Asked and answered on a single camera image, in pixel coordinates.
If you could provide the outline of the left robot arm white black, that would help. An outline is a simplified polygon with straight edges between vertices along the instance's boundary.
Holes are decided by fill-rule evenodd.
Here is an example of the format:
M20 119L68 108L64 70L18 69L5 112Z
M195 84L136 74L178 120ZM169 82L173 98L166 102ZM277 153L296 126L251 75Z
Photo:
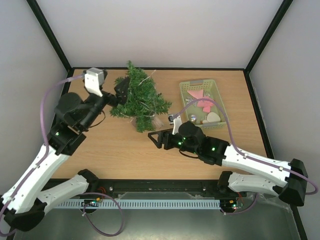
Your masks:
M94 126L105 106L123 105L128 98L130 78L118 83L115 94L102 90L105 76L82 75L88 97L82 100L74 92L62 95L55 108L57 122L50 131L44 125L46 93L40 104L40 126L44 140L37 156L20 179L0 198L0 216L15 231L27 232L36 227L45 215L64 201L78 195L95 196L86 205L107 198L106 190L98 186L99 179L88 169L52 188L44 189L53 173L86 139L84 132Z

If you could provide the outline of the light green plastic basket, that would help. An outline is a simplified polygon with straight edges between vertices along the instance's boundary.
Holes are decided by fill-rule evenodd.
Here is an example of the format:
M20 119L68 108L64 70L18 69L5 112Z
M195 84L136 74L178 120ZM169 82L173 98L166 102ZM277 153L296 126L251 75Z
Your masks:
M225 107L215 80L183 81L179 83L179 89L183 106L190 105L184 111L188 121L202 129L226 125L225 115L218 108Z

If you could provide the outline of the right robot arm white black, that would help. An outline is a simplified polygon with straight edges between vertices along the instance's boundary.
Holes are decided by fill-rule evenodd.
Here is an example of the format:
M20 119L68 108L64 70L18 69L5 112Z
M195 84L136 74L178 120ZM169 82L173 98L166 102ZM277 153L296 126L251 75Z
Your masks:
M307 171L301 160L275 160L236 149L229 142L206 136L200 127L188 121L172 129L150 132L148 138L157 148L177 148L184 156L194 154L208 165L235 168L247 172L224 172L218 191L229 196L233 192L256 192L278 197L281 201L302 207L307 193Z

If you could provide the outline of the pink paper triangle ornament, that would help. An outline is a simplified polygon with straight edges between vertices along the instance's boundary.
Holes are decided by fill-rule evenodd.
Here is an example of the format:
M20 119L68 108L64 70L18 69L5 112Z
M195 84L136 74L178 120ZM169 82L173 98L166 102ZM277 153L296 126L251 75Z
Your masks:
M202 99L204 97L204 90L187 90L187 93L190 94L195 99Z

